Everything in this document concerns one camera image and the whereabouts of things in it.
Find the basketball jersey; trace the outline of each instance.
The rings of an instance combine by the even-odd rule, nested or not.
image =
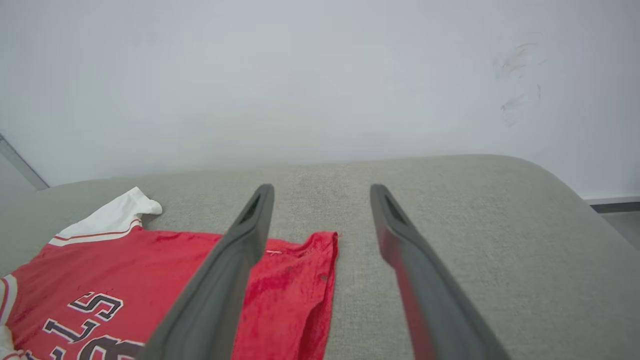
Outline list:
[[[133,188],[2,278],[0,360],[134,359],[222,237],[142,228],[142,214],[161,212]],[[337,254],[333,232],[303,244],[269,239],[249,276],[232,357],[322,359]]]

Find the floor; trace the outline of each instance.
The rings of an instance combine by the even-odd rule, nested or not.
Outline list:
[[[624,236],[636,250],[640,250],[640,211],[601,214]]]

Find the couch cushion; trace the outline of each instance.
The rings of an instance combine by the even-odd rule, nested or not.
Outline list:
[[[57,186],[0,213],[0,272],[133,186],[162,204],[147,229],[222,233],[261,183],[270,237],[338,231],[327,359],[411,359],[369,186],[394,194],[514,359],[630,359],[640,338],[638,251],[558,178],[505,156],[438,156],[115,178]]]

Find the white sleeve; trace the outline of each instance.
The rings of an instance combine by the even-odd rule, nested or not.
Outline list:
[[[0,279],[0,326],[6,324],[9,319],[17,295],[18,282],[13,275],[9,274]]]
[[[2,360],[27,360],[22,351],[13,349],[11,331],[6,326],[0,326],[0,359]]]
[[[149,199],[138,187],[113,199],[89,215],[60,231],[49,242],[55,246],[117,239],[129,234],[135,226],[142,226],[142,214],[159,215],[162,206]]]

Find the red stripe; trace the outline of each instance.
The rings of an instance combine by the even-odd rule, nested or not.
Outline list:
[[[8,359],[11,359],[11,358],[12,358],[12,357],[14,357],[14,356],[20,357],[20,355],[18,355],[18,353],[17,353],[17,352],[12,352],[11,354],[9,354],[9,355],[7,355],[7,356],[3,357],[3,358],[2,358],[2,360],[8,360]]]
[[[116,234],[124,234],[126,232],[128,232],[129,230],[131,230],[131,225],[133,223],[135,223],[136,221],[139,221],[142,223],[142,221],[140,221],[140,219],[134,219],[131,224],[129,224],[129,228],[125,231],[114,231],[112,233],[99,233],[99,234],[91,234],[91,235],[78,235],[78,236],[71,236],[70,238],[61,238],[59,236],[54,236],[54,238],[58,239],[58,240],[63,240],[63,241],[67,241],[67,240],[71,240],[71,239],[78,239],[78,238],[90,238],[92,236],[100,236],[100,235],[116,235]]]
[[[4,277],[2,278],[2,282],[4,284],[4,297],[2,298],[2,306],[0,306],[0,318],[2,318],[2,314],[4,313],[4,307],[6,306],[6,298],[9,297],[9,283],[6,282]]]

